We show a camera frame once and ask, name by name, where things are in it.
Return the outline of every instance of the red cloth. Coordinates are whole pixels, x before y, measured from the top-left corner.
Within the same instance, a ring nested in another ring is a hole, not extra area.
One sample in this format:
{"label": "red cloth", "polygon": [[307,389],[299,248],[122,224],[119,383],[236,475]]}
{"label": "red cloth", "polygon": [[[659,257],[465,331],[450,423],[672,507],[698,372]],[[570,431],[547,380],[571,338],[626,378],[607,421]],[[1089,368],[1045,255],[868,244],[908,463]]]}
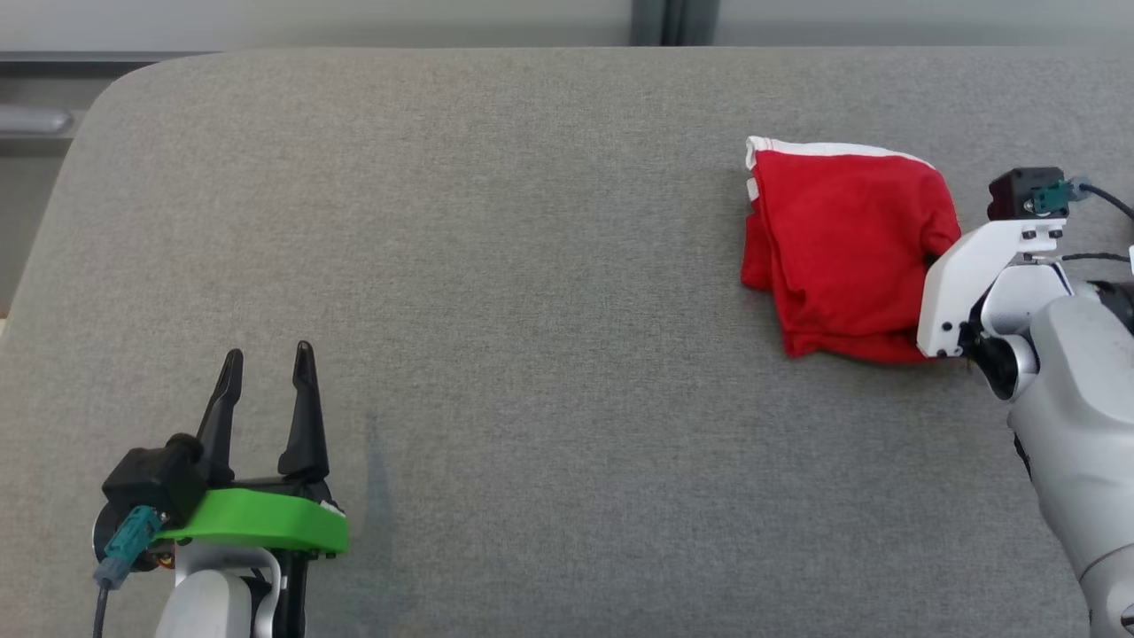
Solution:
{"label": "red cloth", "polygon": [[932,257],[960,237],[941,173],[856,144],[748,138],[744,284],[771,290],[792,357],[924,361],[917,315]]}

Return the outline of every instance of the black cable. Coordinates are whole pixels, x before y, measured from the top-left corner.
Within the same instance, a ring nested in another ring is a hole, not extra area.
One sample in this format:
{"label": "black cable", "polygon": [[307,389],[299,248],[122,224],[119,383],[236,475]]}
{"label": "black cable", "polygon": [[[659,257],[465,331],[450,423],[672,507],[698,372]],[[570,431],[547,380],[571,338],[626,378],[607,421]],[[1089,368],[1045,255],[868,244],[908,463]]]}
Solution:
{"label": "black cable", "polygon": [[1065,254],[1059,258],[1063,261],[1075,261],[1076,258],[1102,258],[1106,261],[1122,261],[1123,263],[1131,262],[1131,257],[1115,254],[1112,252],[1077,252],[1074,254]]}
{"label": "black cable", "polygon": [[102,622],[107,619],[107,597],[110,596],[110,581],[103,580],[99,586],[99,602],[94,607],[94,638],[102,638]]}
{"label": "black cable", "polygon": [[1099,195],[1100,197],[1110,202],[1115,207],[1126,213],[1126,216],[1134,219],[1134,209],[1131,209],[1131,206],[1126,205],[1122,199],[1103,190],[1102,188],[1094,186],[1092,184],[1080,184],[1078,189],[1084,190],[1086,193],[1094,193],[1095,195]]}

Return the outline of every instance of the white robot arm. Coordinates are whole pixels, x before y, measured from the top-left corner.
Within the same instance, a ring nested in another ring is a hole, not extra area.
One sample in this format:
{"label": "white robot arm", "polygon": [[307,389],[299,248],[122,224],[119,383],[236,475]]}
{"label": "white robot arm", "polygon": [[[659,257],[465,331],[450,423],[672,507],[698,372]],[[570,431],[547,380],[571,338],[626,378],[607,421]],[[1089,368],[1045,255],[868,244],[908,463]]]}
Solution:
{"label": "white robot arm", "polygon": [[[926,275],[917,346],[964,356],[1013,403],[1008,426],[1086,597],[1092,638],[1134,635],[1134,283],[1076,281],[1035,260],[1067,202],[1098,192],[1058,169],[990,186],[989,223]],[[1108,201],[1111,196],[1105,195]],[[1008,265],[1025,253],[1026,263]]]}

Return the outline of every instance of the cable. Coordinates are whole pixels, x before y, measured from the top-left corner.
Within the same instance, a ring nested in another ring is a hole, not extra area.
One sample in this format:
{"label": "cable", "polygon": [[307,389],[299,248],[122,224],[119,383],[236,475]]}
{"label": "cable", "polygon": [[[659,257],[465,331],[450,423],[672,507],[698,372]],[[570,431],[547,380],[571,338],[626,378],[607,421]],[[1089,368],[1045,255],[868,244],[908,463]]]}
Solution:
{"label": "cable", "polygon": [[1065,254],[1059,258],[1061,261],[1075,261],[1077,258],[1101,258],[1105,261],[1122,261],[1123,263],[1131,262],[1131,257],[1123,256],[1120,254],[1115,254],[1112,252],[1077,252],[1074,254]]}
{"label": "cable", "polygon": [[103,580],[99,585],[99,602],[94,607],[94,633],[93,638],[102,638],[102,622],[107,619],[107,598],[110,597],[110,581]]}
{"label": "cable", "polygon": [[1122,199],[1103,190],[1102,188],[1094,186],[1092,184],[1080,184],[1078,189],[1084,190],[1086,193],[1094,193],[1095,195],[1099,195],[1100,197],[1110,202],[1115,207],[1123,211],[1126,214],[1126,216],[1134,219],[1134,209],[1131,209],[1131,206],[1126,205]]}

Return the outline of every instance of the floor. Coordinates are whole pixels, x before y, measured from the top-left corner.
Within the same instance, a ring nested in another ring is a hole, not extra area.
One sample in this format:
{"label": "floor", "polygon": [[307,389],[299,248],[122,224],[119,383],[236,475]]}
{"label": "floor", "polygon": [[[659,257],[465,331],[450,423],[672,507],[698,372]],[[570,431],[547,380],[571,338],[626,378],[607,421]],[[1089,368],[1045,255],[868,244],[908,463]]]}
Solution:
{"label": "floor", "polygon": [[[113,77],[26,77],[0,68],[0,103],[71,109],[78,117]],[[74,130],[56,137],[0,133],[0,321],[11,307]]]}

